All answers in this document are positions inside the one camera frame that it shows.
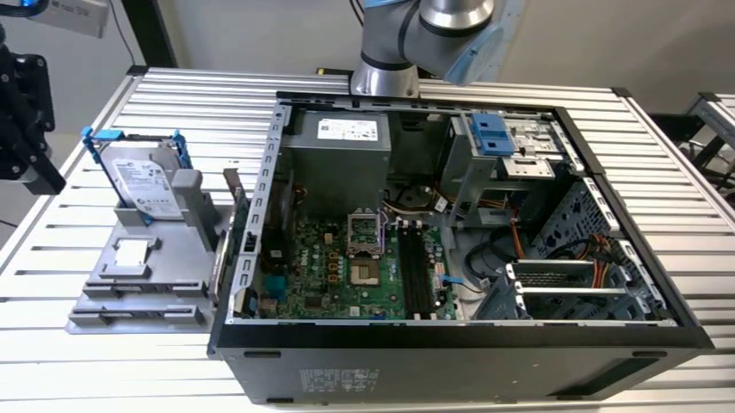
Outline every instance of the power supply label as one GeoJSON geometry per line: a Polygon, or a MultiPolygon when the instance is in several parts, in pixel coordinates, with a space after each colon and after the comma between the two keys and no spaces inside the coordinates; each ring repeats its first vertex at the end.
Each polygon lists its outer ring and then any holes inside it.
{"type": "Polygon", "coordinates": [[[322,119],[318,121],[317,139],[377,141],[374,120],[322,119]]]}

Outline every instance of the metal rail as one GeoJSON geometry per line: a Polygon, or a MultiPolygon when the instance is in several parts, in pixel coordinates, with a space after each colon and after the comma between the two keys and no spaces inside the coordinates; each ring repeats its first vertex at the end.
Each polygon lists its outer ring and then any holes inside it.
{"type": "MultiPolygon", "coordinates": [[[[220,171],[238,168],[244,186],[252,188],[276,91],[346,89],[345,77],[150,69],[144,76],[125,78],[94,126],[149,134],[180,128],[204,173],[202,186],[214,202],[228,203],[232,196],[220,171]]],[[[635,101],[611,89],[496,83],[458,89],[437,81],[422,82],[421,95],[566,108],[717,349],[600,403],[302,410],[735,410],[732,212],[635,101]]],[[[735,105],[735,96],[727,99],[735,105]]],[[[69,336],[62,331],[116,221],[114,194],[80,148],[62,171],[68,189],[54,198],[41,197],[0,252],[0,297],[6,298],[0,300],[0,400],[16,400],[4,408],[117,411],[144,403],[149,409],[241,409],[249,402],[226,365],[205,360],[206,335],[69,336]]]]}

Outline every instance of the white label sticker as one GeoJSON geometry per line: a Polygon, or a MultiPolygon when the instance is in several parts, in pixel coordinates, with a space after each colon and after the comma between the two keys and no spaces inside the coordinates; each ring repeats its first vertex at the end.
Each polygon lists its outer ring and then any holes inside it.
{"type": "Polygon", "coordinates": [[[508,222],[508,210],[493,208],[477,208],[482,225],[496,225],[508,222]]]}
{"type": "Polygon", "coordinates": [[[154,219],[180,219],[181,211],[162,167],[137,159],[114,159],[112,165],[137,210],[154,219]]]}
{"type": "Polygon", "coordinates": [[[376,389],[376,368],[304,368],[298,370],[301,389],[306,393],[369,392],[376,389]]]}
{"type": "Polygon", "coordinates": [[[440,213],[444,212],[444,209],[446,209],[446,199],[442,196],[438,196],[438,200],[433,204],[433,209],[438,211],[440,213]]]}
{"type": "Polygon", "coordinates": [[[317,139],[377,141],[374,120],[322,119],[318,121],[317,139]]]}

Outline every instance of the blue tab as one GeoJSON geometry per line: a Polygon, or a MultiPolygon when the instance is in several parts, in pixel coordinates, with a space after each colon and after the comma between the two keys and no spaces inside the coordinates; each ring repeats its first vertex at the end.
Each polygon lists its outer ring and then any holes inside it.
{"type": "Polygon", "coordinates": [[[102,173],[106,176],[106,179],[108,179],[108,181],[110,182],[110,185],[112,185],[112,189],[114,190],[114,194],[117,194],[117,198],[120,199],[120,205],[124,208],[126,208],[128,204],[125,203],[125,200],[122,199],[122,194],[120,193],[120,190],[114,186],[114,181],[112,180],[110,172],[106,170],[106,166],[102,163],[102,157],[100,156],[100,152],[98,152],[98,150],[96,149],[96,146],[94,146],[94,137],[92,136],[93,131],[94,130],[92,129],[90,126],[84,126],[81,128],[81,133],[80,133],[80,135],[81,135],[81,144],[84,145],[84,147],[89,151],[89,155],[92,155],[92,159],[94,160],[94,163],[97,165],[100,165],[100,167],[102,168],[102,173]]]}
{"type": "Polygon", "coordinates": [[[125,138],[125,133],[117,129],[102,129],[94,134],[96,140],[117,141],[125,138]]]}
{"type": "Polygon", "coordinates": [[[405,2],[408,0],[365,0],[365,9],[369,7],[380,7],[388,4],[405,2]]]}
{"type": "Polygon", "coordinates": [[[472,114],[469,126],[477,142],[477,151],[485,156],[509,157],[516,145],[509,137],[505,121],[496,114],[472,114]]]}
{"type": "Polygon", "coordinates": [[[185,148],[185,138],[178,130],[173,131],[173,136],[170,137],[170,140],[173,140],[178,152],[178,165],[181,165],[181,168],[192,170],[192,158],[188,156],[188,149],[185,148]]]}

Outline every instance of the blue plastic latch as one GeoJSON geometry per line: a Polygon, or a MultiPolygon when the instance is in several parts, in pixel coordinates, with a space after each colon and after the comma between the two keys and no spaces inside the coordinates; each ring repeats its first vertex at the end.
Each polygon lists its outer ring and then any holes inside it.
{"type": "Polygon", "coordinates": [[[105,140],[105,141],[118,141],[125,138],[125,133],[122,131],[118,131],[117,129],[102,129],[100,132],[94,134],[96,140],[105,140]]]}
{"type": "Polygon", "coordinates": [[[485,156],[509,157],[516,152],[516,145],[502,118],[496,114],[472,114],[469,118],[477,151],[485,156]]]}
{"type": "Polygon", "coordinates": [[[173,137],[170,138],[170,140],[173,140],[173,143],[176,144],[176,149],[178,152],[178,164],[181,165],[181,168],[185,168],[188,170],[193,169],[192,158],[188,156],[188,149],[185,148],[184,135],[181,135],[181,132],[178,130],[173,131],[173,137]]]}
{"type": "Polygon", "coordinates": [[[464,284],[464,280],[458,277],[449,277],[448,275],[441,275],[441,281],[446,281],[449,284],[464,284]]]}
{"type": "MultiPolygon", "coordinates": [[[[96,149],[96,146],[94,146],[96,136],[92,136],[93,131],[94,130],[92,129],[90,126],[84,126],[81,128],[81,133],[80,133],[80,135],[81,135],[81,144],[84,145],[84,147],[89,151],[89,155],[92,155],[92,159],[94,160],[94,163],[97,165],[100,165],[100,167],[102,168],[102,173],[106,176],[106,179],[108,179],[108,181],[110,182],[110,185],[112,185],[112,189],[114,190],[114,194],[117,194],[117,198],[120,199],[120,205],[126,208],[128,204],[125,203],[125,199],[122,198],[122,194],[120,193],[120,190],[114,186],[114,181],[112,180],[110,172],[109,172],[109,170],[106,170],[106,166],[104,165],[104,162],[102,162],[102,157],[100,156],[100,151],[96,149]]],[[[121,131],[100,131],[100,132],[120,132],[121,133],[121,131]]],[[[150,224],[150,222],[145,218],[144,218],[144,222],[145,222],[145,225],[150,224]]]]}

